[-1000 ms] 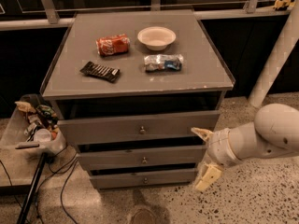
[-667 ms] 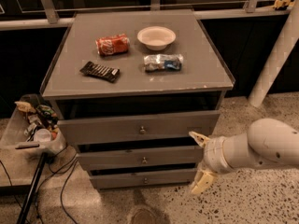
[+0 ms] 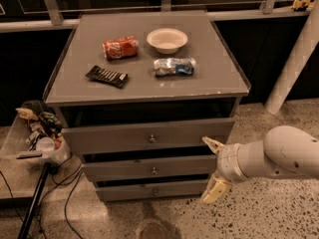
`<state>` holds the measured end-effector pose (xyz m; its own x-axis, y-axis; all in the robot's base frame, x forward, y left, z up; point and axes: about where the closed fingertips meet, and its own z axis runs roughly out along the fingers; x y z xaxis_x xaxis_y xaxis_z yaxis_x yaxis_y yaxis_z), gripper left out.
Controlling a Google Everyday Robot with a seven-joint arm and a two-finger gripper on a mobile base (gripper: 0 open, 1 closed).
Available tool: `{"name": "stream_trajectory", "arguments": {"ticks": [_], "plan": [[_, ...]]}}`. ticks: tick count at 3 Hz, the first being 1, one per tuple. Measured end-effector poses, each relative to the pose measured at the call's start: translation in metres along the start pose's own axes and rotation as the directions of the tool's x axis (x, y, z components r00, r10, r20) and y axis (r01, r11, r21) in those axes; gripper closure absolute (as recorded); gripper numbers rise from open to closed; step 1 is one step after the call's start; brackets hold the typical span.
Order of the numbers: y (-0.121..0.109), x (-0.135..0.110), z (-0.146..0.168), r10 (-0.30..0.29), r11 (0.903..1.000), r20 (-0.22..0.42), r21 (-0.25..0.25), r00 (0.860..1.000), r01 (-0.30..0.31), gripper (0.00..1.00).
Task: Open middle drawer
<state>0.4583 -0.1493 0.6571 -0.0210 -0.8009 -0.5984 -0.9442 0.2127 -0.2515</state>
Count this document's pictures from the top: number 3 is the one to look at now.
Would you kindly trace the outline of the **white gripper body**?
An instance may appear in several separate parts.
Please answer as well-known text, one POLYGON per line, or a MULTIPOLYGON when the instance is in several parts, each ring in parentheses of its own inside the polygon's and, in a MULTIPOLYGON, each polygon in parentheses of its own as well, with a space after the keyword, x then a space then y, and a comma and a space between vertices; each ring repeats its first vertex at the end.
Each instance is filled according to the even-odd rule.
POLYGON ((247 180, 238 163, 239 147, 239 143, 226 145, 217 155, 216 171, 229 183, 240 183, 247 180))

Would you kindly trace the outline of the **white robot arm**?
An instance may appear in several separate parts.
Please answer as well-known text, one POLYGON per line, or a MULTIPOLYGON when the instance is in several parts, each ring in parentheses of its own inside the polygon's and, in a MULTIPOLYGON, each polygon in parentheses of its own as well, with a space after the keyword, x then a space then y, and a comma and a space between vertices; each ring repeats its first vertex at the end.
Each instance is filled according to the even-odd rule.
POLYGON ((264 139, 247 144, 222 144, 207 136, 202 140, 216 155, 216 169, 201 195, 204 203, 254 177, 319 178, 319 140, 297 127, 274 127, 264 139))

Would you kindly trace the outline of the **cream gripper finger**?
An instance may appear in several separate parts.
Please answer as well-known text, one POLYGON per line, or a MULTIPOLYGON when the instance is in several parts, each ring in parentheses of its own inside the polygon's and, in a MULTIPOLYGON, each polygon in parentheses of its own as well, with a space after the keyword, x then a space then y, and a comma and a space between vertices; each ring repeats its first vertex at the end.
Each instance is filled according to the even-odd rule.
POLYGON ((215 139, 212 139, 212 138, 209 138, 208 136, 204 136, 202 138, 202 141, 210 148, 210 150, 214 153, 214 154, 220 154, 221 151, 223 150, 224 148, 224 144, 215 140, 215 139))
POLYGON ((225 180, 221 176, 213 174, 206 186, 206 189, 201 195, 201 200, 207 204, 213 203, 226 194, 231 187, 232 184, 229 181, 225 180))

